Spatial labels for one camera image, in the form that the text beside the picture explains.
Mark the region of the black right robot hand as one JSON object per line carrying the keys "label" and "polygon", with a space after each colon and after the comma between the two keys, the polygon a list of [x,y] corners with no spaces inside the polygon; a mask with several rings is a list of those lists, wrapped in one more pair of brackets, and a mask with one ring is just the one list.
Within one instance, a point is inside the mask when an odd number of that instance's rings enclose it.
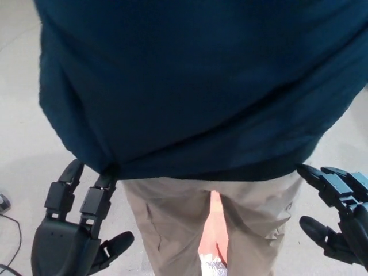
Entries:
{"label": "black right robot hand", "polygon": [[317,220],[302,216],[299,225],[324,250],[324,255],[367,268],[367,177],[334,167],[316,169],[299,164],[297,172],[319,192],[330,208],[336,208],[340,233]]}

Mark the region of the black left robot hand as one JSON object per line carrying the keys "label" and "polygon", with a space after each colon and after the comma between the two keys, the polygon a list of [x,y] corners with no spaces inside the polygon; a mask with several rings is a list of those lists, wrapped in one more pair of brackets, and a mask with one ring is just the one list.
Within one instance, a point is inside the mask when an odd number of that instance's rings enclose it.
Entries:
{"label": "black left robot hand", "polygon": [[114,165],[104,170],[88,189],[80,208],[79,223],[66,220],[83,169],[83,163],[75,159],[50,185],[44,205],[46,214],[36,229],[32,246],[33,275],[93,275],[109,267],[135,240],[130,231],[106,241],[99,238],[116,190],[117,167]]}

